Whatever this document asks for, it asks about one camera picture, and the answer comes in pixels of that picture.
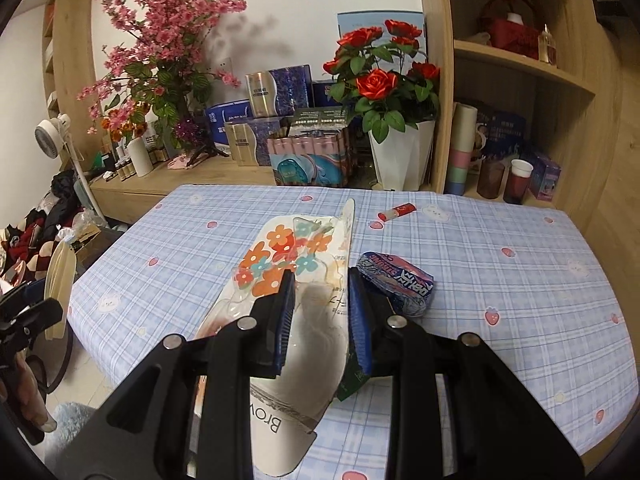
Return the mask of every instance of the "brown cup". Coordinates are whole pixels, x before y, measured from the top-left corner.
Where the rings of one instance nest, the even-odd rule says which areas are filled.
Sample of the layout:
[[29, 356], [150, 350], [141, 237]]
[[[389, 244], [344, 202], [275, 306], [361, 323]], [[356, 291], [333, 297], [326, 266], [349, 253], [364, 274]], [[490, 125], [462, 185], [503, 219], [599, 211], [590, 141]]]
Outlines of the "brown cup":
[[526, 160], [516, 158], [511, 161], [511, 171], [504, 188], [504, 201], [507, 204], [521, 205], [531, 182], [533, 166]]
[[500, 186], [504, 176], [504, 164], [497, 160], [483, 160], [478, 178], [478, 194], [493, 199], [500, 195]]

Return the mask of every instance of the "pile of clothes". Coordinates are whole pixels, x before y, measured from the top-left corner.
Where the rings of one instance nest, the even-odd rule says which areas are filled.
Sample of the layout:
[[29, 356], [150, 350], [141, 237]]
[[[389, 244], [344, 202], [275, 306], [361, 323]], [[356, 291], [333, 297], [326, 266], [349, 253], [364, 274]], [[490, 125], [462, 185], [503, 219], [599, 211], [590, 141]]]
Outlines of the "pile of clothes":
[[82, 206], [74, 190], [73, 170], [57, 174], [51, 191], [16, 227], [2, 233], [0, 276], [10, 283], [39, 280], [47, 275], [58, 242], [59, 227], [71, 227]]

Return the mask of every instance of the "wall outlet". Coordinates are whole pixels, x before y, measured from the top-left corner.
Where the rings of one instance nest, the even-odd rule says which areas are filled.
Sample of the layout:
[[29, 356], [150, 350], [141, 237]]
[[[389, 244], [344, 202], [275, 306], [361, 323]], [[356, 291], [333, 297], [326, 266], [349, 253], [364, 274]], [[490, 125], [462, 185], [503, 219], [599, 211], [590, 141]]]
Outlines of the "wall outlet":
[[234, 68], [231, 65], [231, 58], [225, 57], [225, 59], [221, 59], [219, 62], [214, 63], [213, 70], [224, 70], [225, 72], [233, 73]]

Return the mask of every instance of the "colorful cup stack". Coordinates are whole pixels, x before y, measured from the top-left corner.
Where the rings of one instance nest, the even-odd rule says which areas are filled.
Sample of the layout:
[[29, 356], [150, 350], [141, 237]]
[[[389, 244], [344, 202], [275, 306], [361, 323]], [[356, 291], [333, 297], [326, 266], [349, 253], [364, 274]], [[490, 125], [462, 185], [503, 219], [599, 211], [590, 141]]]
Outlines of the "colorful cup stack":
[[451, 144], [449, 149], [449, 165], [444, 192], [453, 195], [464, 195], [466, 174], [471, 162], [476, 139], [476, 122], [478, 109], [473, 106], [456, 103], [451, 126]]

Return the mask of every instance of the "fan head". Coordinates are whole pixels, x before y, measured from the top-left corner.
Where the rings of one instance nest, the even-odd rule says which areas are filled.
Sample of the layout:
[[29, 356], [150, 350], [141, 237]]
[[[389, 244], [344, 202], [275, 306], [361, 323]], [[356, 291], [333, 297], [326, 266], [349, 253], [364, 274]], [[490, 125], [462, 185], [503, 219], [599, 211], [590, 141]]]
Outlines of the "fan head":
[[68, 128], [68, 116], [42, 121], [36, 126], [36, 142], [49, 158], [56, 158], [65, 145], [64, 131]]

